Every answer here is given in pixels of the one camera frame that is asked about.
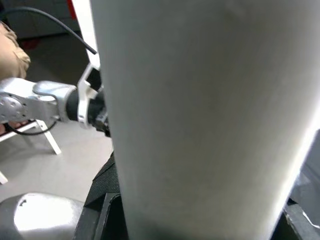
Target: gray floor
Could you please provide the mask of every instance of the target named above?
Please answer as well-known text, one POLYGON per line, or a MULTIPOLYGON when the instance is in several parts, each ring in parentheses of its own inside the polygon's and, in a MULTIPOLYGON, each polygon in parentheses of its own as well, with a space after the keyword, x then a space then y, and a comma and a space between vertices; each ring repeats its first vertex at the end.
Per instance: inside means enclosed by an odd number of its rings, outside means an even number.
MULTIPOLYGON (((76 84, 88 58, 69 36, 44 38, 27 50, 32 64, 27 79, 76 84)), ((0 202, 27 192, 43 192, 84 201, 93 177, 108 160, 111 140, 77 122, 59 123, 52 135, 62 150, 55 155, 43 135, 14 136, 0 142, 0 171, 9 182, 0 185, 0 202)))

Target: black wire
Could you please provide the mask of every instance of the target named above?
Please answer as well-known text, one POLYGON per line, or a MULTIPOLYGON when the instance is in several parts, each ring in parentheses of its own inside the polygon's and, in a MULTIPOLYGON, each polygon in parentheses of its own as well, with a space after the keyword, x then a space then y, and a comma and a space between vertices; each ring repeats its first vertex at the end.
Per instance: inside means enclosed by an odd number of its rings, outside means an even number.
POLYGON ((46 130, 43 131, 38 131, 38 132, 23 132, 23 131, 18 131, 15 128, 13 128, 12 126, 9 125, 9 123, 7 123, 6 125, 8 126, 8 128, 19 135, 23 135, 23 136, 36 136, 36 135, 40 135, 40 134, 44 134, 48 131, 50 131, 55 125, 57 124, 57 121, 55 121, 54 123, 52 123, 52 125, 50 127, 48 127, 46 130))
POLYGON ((56 19, 54 16, 50 15, 49 13, 46 13, 44 11, 41 11, 39 9, 33 8, 33 7, 28 7, 28 6, 19 6, 15 8, 8 8, 0 12, 0 21, 2 21, 5 16, 16 13, 16 12, 31 12, 35 14, 40 14, 52 21, 54 21, 56 24, 60 25, 63 29, 65 29, 71 36, 75 37, 78 39, 85 47, 88 49, 91 53, 97 54, 97 51, 94 50, 91 46, 89 46, 81 37, 79 37, 70 27, 65 25, 63 22, 60 20, 56 19))

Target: white chair leg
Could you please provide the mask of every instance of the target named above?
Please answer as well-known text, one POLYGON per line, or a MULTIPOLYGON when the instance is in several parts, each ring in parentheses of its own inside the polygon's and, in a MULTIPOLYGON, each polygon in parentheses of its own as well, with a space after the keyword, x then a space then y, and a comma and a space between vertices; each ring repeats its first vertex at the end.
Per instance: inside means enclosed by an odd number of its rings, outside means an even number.
POLYGON ((6 182, 8 182, 8 179, 0 171, 0 184, 5 184, 6 182))
MULTIPOLYGON (((46 125, 46 123, 44 121, 41 121, 41 120, 36 120, 36 122, 38 123, 40 129, 42 131, 44 130, 47 130, 48 127, 46 125)), ((49 141, 51 147, 53 148, 55 154, 59 155, 61 153, 61 149, 60 147, 58 146, 58 144, 56 143, 56 140, 54 139, 54 137, 52 136, 51 132, 50 131, 47 131, 44 133, 46 139, 49 141)))

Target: silver metal object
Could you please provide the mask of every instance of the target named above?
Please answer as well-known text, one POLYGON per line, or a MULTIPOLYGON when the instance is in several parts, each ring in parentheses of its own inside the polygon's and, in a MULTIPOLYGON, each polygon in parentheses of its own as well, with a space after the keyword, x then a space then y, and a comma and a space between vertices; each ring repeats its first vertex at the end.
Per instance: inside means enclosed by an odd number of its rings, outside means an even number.
POLYGON ((72 240, 83 203, 45 193, 27 193, 0 204, 1 239, 72 240))
POLYGON ((129 238, 269 239, 319 126, 320 1, 91 7, 129 238))
POLYGON ((88 123, 88 107, 91 99, 94 99, 98 92, 91 88, 87 79, 93 70, 94 66, 89 62, 86 66, 80 80, 78 81, 78 96, 79 96, 79 104, 78 104, 78 122, 81 127, 84 129, 89 128, 88 123))
POLYGON ((66 122, 66 101, 75 89, 57 82, 7 78, 0 83, 0 123, 28 119, 66 122))

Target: khaki pants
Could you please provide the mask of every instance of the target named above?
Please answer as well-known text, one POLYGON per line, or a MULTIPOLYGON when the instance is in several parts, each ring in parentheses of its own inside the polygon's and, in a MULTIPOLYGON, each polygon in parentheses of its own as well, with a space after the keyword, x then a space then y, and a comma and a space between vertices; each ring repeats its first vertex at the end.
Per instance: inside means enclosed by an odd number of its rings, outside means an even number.
MULTIPOLYGON (((10 77, 24 79, 29 64, 30 58, 19 47, 16 34, 0 22, 0 81, 10 77)), ((0 135, 5 131, 4 125, 0 124, 0 135)))

